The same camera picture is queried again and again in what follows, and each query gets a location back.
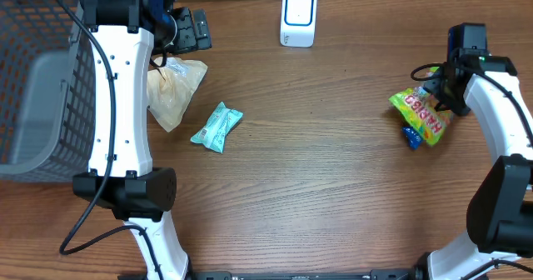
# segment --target wooden table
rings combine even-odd
[[[182,125],[166,133],[150,117],[148,132],[154,165],[177,172],[172,215],[197,270],[409,267],[461,233],[491,168],[476,118],[412,152],[387,101],[416,85],[413,68],[444,61],[451,26],[486,23],[490,50],[512,58],[533,106],[533,0],[319,0],[309,49],[280,46],[279,1],[187,6],[206,9],[213,49],[184,58],[209,71]],[[222,155],[189,143],[220,101],[244,112]],[[57,253],[86,206],[70,184],[0,182],[0,278],[146,271],[130,233]],[[95,209],[73,243],[118,225]]]

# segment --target plastic crate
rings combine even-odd
[[[78,0],[63,0],[79,18]],[[91,43],[54,0],[0,0],[0,175],[67,182],[94,137]]]

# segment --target light blue packet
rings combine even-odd
[[[203,143],[206,148],[215,152],[224,151],[226,135],[241,120],[242,112],[235,109],[228,109],[224,102],[218,104],[217,109],[207,120],[206,126],[191,137],[193,143]]]

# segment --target dark blue object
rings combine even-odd
[[[413,127],[403,127],[401,130],[406,135],[407,141],[409,141],[409,147],[413,150],[417,150],[423,142],[420,134],[418,134]]]

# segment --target multicolored package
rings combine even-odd
[[[206,126],[191,137],[191,142],[201,143],[206,148],[215,152],[224,152],[226,135],[237,125],[242,118],[242,112],[226,108],[224,102],[220,102],[215,112],[207,120]]]
[[[390,97],[389,101],[430,146],[441,139],[453,118],[449,110],[437,112],[434,109],[438,101],[423,87],[408,88]]]

